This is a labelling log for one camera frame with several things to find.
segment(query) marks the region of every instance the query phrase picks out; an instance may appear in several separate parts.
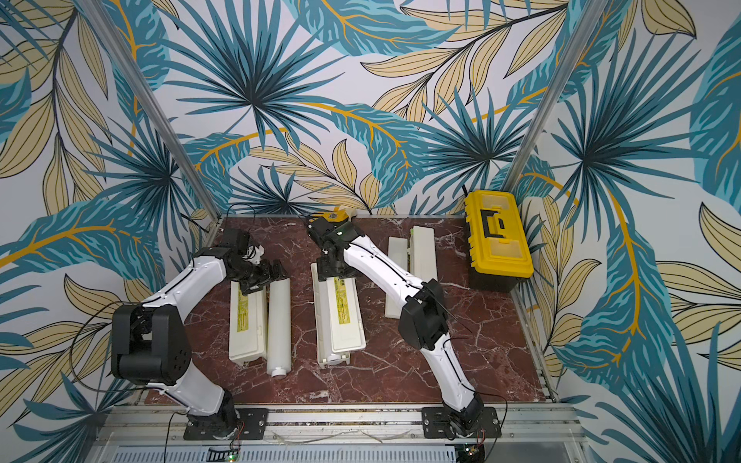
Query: sticker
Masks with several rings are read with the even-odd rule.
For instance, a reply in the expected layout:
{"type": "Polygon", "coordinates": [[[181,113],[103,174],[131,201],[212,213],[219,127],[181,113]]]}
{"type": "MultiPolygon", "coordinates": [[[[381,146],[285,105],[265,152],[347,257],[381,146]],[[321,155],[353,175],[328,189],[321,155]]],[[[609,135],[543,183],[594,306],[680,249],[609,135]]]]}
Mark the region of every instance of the sticker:
{"type": "Polygon", "coordinates": [[[350,323],[350,305],[348,304],[348,290],[345,280],[334,279],[334,295],[337,299],[337,317],[340,324],[350,323]]]}
{"type": "Polygon", "coordinates": [[[250,329],[250,323],[248,321],[249,311],[249,299],[247,296],[242,294],[242,290],[237,290],[239,297],[237,298],[236,305],[236,332],[241,333],[250,329]]]}

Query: metal pole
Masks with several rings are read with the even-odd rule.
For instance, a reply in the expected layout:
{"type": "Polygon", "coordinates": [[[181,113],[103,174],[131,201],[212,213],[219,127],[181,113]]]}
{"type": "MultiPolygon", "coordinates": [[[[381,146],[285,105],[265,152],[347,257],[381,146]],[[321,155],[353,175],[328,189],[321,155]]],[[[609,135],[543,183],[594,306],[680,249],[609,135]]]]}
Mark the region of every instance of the metal pole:
{"type": "Polygon", "coordinates": [[[571,73],[576,67],[576,63],[579,62],[579,57],[582,55],[584,47],[587,46],[587,42],[592,35],[592,31],[597,25],[599,16],[605,11],[605,6],[608,0],[588,0],[582,16],[579,18],[579,22],[576,24],[574,31],[566,42],[566,48],[561,58],[559,66],[556,68],[553,77],[551,77],[551,83],[545,90],[542,100],[538,104],[538,108],[535,109],[535,117],[530,124],[530,130],[525,134],[522,139],[522,143],[517,150],[517,154],[512,160],[509,172],[505,177],[505,182],[502,185],[502,191],[514,191],[515,186],[519,177],[522,175],[522,171],[525,169],[525,165],[528,163],[533,149],[535,149],[535,143],[543,131],[545,126],[545,120],[551,114],[551,111],[556,106],[561,92],[566,87],[568,78],[571,77],[571,73]]]}
{"type": "Polygon", "coordinates": [[[149,88],[149,84],[144,79],[142,70],[139,69],[139,65],[131,57],[124,38],[121,37],[118,28],[116,28],[113,20],[107,11],[105,11],[103,2],[101,0],[78,0],[78,4],[84,11],[85,17],[90,21],[90,26],[103,43],[103,46],[108,50],[111,60],[119,67],[119,70],[126,78],[126,82],[131,86],[134,96],[139,100],[142,109],[149,116],[152,125],[159,133],[159,136],[162,137],[162,141],[168,150],[170,150],[175,162],[178,163],[183,176],[190,182],[196,198],[201,202],[201,205],[206,209],[212,220],[219,220],[221,213],[216,208],[216,203],[213,202],[213,198],[211,198],[211,195],[203,186],[196,169],[187,157],[185,148],[183,148],[175,130],[173,130],[170,122],[167,120],[162,107],[159,106],[159,103],[155,99],[152,89],[149,88]]]}

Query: red marble surface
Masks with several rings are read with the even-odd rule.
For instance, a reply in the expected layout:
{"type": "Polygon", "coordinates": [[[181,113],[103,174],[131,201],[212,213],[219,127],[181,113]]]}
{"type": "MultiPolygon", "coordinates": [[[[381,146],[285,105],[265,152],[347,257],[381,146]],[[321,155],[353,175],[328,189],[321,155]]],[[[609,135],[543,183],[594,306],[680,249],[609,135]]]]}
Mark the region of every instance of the red marble surface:
{"type": "MultiPolygon", "coordinates": [[[[468,289],[463,219],[353,220],[381,250],[389,236],[409,237],[414,225],[435,229],[438,277],[448,309],[473,331],[451,319],[451,336],[458,358],[474,387],[512,402],[542,401],[530,353],[507,293],[468,289]]],[[[240,367],[228,358],[230,285],[222,282],[193,309],[185,330],[193,346],[193,361],[211,381],[230,390],[239,403],[296,402],[439,402],[440,391],[427,362],[397,331],[398,320],[384,317],[385,295],[367,277],[356,283],[365,336],[365,350],[352,353],[349,365],[316,363],[316,322],[310,263],[319,255],[299,219],[229,219],[229,226],[249,229],[265,248],[266,259],[281,259],[289,272],[293,370],[273,379],[259,359],[240,367]]],[[[487,402],[500,402],[483,397],[487,402]]],[[[166,397],[150,394],[147,403],[166,397]]]]}

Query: metal vent grille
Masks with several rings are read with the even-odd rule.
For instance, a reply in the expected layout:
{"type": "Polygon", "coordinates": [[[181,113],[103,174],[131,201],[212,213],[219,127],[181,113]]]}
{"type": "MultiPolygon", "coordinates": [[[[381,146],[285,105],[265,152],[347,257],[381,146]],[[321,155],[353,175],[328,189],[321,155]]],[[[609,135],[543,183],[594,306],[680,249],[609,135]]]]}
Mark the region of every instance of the metal vent grille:
{"type": "MultiPolygon", "coordinates": [[[[207,447],[167,448],[167,463],[206,462],[207,447]]],[[[159,463],[162,447],[119,447],[112,463],[159,463]]],[[[444,445],[277,445],[243,446],[238,462],[366,463],[450,462],[455,450],[444,445]]]]}

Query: black mounting plate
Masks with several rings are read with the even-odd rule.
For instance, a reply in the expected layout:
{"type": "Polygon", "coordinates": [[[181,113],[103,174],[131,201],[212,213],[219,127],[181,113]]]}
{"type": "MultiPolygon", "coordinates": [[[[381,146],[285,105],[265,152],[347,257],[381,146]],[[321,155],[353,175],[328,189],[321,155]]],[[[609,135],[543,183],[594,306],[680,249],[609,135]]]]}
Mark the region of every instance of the black mounting plate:
{"type": "MultiPolygon", "coordinates": [[[[422,408],[422,428],[425,431],[425,439],[476,438],[476,431],[472,432],[470,436],[456,435],[451,428],[450,409],[443,407],[422,408]]],[[[496,416],[496,409],[494,407],[484,407],[473,429],[483,430],[486,439],[502,437],[502,428],[496,416]]]]}
{"type": "MultiPolygon", "coordinates": [[[[259,441],[265,434],[265,424],[268,422],[267,408],[237,408],[239,421],[245,422],[242,434],[235,440],[240,441],[259,441]]],[[[214,439],[213,435],[204,426],[194,423],[193,426],[185,428],[183,440],[185,441],[208,441],[214,439]]]]}

